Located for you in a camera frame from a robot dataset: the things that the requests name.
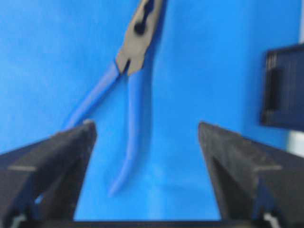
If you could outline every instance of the blue surface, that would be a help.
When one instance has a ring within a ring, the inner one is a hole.
[[[0,151],[45,138],[97,83],[138,0],[10,0],[0,7]],[[263,52],[297,43],[300,0],[169,0],[145,62],[143,148],[124,189],[107,191],[127,139],[127,79],[90,118],[98,141],[76,219],[218,219],[200,120],[285,147],[258,126]]]

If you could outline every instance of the plier jaw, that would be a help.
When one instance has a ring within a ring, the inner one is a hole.
[[[126,69],[128,62],[128,75],[142,68],[144,55],[156,30],[162,2],[163,0],[141,0],[116,57],[120,73]]]

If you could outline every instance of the black object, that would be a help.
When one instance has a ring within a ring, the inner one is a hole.
[[[304,159],[201,123],[199,140],[223,219],[304,227]]]
[[[303,62],[304,45],[268,51],[262,124],[304,131]]]
[[[73,219],[95,140],[90,122],[1,155],[0,228],[18,220]]]
[[[199,136],[222,221],[73,221],[96,140],[95,125],[87,122],[0,156],[0,228],[303,226],[303,159],[206,123]]]

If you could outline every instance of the needle-nose pliers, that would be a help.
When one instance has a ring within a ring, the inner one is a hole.
[[[158,24],[162,2],[162,0],[141,0],[129,24],[123,46],[119,50],[115,61],[110,64],[97,85],[71,113],[63,126],[63,130],[67,130],[80,123],[88,112],[92,111],[98,100],[115,83],[118,77],[124,71],[127,71],[129,123],[126,158],[117,179],[110,187],[110,195],[116,193],[125,182],[139,150],[140,109],[143,85],[141,69],[145,53]]]

